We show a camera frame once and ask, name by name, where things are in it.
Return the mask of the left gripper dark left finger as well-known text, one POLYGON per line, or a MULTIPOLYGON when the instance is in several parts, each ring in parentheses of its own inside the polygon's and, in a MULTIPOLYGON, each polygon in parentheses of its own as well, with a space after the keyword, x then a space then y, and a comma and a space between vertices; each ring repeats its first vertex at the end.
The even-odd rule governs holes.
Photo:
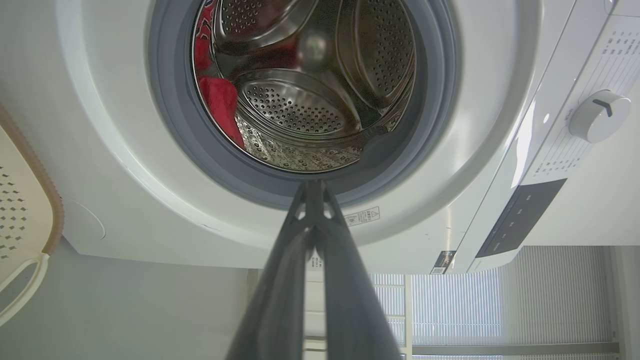
POLYGON ((311 182, 302 183, 238 326, 228 360, 301 360, 306 264, 313 253, 311 182))

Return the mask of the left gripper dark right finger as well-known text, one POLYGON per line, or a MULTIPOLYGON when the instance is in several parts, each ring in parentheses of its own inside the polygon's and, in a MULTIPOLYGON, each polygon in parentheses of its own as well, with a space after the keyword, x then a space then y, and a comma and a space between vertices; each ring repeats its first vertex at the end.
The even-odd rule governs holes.
POLYGON ((386 315, 338 201, 314 182, 315 246, 324 264, 329 360, 400 360, 386 315))

